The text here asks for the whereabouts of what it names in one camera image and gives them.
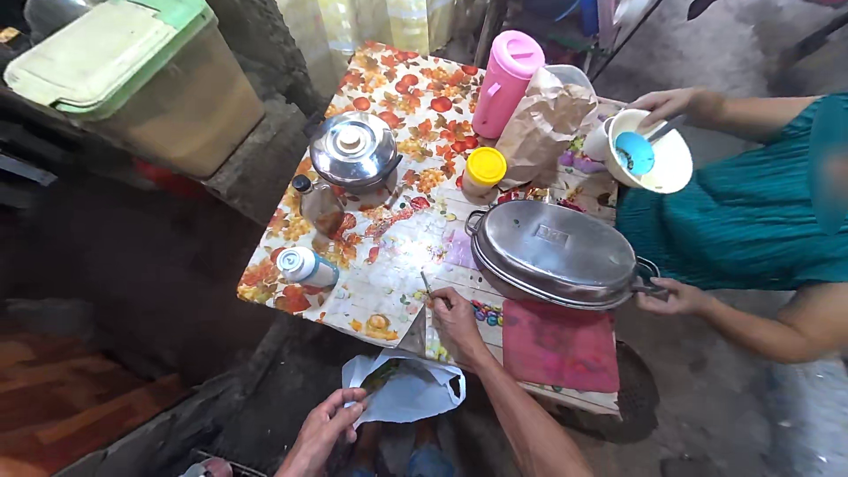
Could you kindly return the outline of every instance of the wooden floor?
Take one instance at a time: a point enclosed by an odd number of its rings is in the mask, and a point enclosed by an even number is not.
[[[187,394],[139,379],[77,339],[0,334],[0,477],[50,475]]]

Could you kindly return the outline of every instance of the stainless steel pot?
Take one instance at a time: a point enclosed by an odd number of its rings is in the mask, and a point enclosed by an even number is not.
[[[312,137],[310,157],[321,177],[351,192],[379,187],[401,160],[392,128],[362,111],[324,121]]]
[[[657,266],[635,256],[615,228],[559,205],[512,200],[466,219],[474,257],[507,283],[557,305],[608,310],[644,283]]]

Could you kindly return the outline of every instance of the blue spoon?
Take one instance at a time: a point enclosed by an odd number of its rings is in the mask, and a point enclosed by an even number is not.
[[[622,132],[616,137],[616,152],[619,162],[622,163],[622,166],[627,167],[628,171],[634,176],[647,174],[654,168],[654,148],[651,144],[683,124],[684,121],[686,121],[686,116],[680,115],[667,122],[665,126],[647,139],[637,132]]]

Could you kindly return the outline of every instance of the pink thermos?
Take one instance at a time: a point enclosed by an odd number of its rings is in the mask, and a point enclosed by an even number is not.
[[[496,36],[471,120],[474,132],[490,139],[499,137],[524,98],[533,73],[543,66],[542,47],[530,36],[515,30]]]

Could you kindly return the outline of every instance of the white bottle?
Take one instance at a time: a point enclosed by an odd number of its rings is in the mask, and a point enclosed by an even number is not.
[[[323,288],[338,281],[338,268],[306,247],[285,249],[277,256],[276,267],[289,283]]]

